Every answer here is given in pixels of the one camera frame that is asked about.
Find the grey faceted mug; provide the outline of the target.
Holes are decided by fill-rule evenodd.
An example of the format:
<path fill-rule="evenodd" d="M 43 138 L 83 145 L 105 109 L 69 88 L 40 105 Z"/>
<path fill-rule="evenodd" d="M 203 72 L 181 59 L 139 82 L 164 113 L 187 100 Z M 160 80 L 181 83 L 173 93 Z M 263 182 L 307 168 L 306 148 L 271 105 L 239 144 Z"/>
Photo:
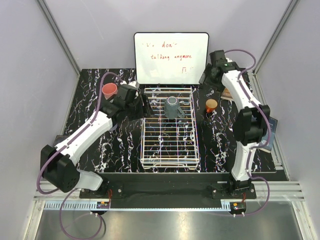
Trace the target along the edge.
<path fill-rule="evenodd" d="M 164 115 L 170 119 L 183 119 L 185 117 L 185 112 L 181 109 L 179 100 L 174 97 L 170 96 L 166 99 L 164 103 Z"/>

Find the orange ceramic mug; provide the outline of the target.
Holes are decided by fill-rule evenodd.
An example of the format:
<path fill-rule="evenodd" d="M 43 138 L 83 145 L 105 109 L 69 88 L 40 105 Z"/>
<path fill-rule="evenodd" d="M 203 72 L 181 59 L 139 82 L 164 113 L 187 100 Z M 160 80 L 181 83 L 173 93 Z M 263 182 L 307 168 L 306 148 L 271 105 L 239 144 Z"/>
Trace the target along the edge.
<path fill-rule="evenodd" d="M 218 106 L 218 102 L 215 99 L 208 99 L 205 102 L 205 109 L 207 113 L 213 112 Z"/>

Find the pink plastic cup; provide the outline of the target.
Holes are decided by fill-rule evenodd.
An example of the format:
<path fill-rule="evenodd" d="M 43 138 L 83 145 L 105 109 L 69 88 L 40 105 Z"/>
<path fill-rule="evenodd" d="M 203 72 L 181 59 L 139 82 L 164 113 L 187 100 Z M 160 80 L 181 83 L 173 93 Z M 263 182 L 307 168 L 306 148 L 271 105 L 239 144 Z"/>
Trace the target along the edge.
<path fill-rule="evenodd" d="M 115 83 L 107 83 L 102 87 L 104 98 L 108 100 L 118 93 L 118 86 Z"/>

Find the lilac plastic cup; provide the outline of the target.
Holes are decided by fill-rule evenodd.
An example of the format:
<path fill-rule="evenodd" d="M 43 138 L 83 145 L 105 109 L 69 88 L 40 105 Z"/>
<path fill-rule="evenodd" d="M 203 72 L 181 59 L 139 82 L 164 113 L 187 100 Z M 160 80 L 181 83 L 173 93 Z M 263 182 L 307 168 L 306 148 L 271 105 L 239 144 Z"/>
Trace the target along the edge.
<path fill-rule="evenodd" d="M 115 131 L 115 130 L 117 130 L 119 128 L 119 125 L 118 124 L 116 124 L 115 126 L 113 126 L 112 128 L 110 128 L 110 132 L 113 132 L 113 131 Z"/>

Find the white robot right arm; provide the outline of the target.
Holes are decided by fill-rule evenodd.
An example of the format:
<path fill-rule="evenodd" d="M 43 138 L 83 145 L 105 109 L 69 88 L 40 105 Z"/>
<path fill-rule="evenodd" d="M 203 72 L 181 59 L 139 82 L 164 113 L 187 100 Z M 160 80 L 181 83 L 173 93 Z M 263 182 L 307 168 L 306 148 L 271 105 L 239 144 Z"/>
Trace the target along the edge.
<path fill-rule="evenodd" d="M 235 161 L 226 187 L 228 195 L 236 199 L 250 191 L 256 150 L 262 147 L 262 138 L 271 135 L 271 110 L 255 98 L 243 78 L 247 70 L 242 70 L 236 62 L 228 60 L 226 51 L 213 51 L 209 57 L 210 63 L 205 67 L 199 84 L 220 93 L 227 89 L 238 111 L 232 126 L 236 141 Z"/>

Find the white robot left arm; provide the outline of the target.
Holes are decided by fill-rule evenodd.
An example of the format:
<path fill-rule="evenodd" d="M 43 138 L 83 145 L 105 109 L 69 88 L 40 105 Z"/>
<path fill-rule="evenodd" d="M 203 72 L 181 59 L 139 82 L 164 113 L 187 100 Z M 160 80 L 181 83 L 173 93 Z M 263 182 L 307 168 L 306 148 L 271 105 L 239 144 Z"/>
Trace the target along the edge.
<path fill-rule="evenodd" d="M 81 127 L 55 146 L 42 148 L 38 178 L 44 178 L 64 193 L 82 188 L 90 190 L 97 198 L 103 198 L 108 193 L 107 184 L 99 174 L 77 169 L 81 156 L 101 135 L 124 120 L 151 115 L 148 97 L 136 82 L 119 85 L 109 98 L 101 93 L 95 111 Z"/>

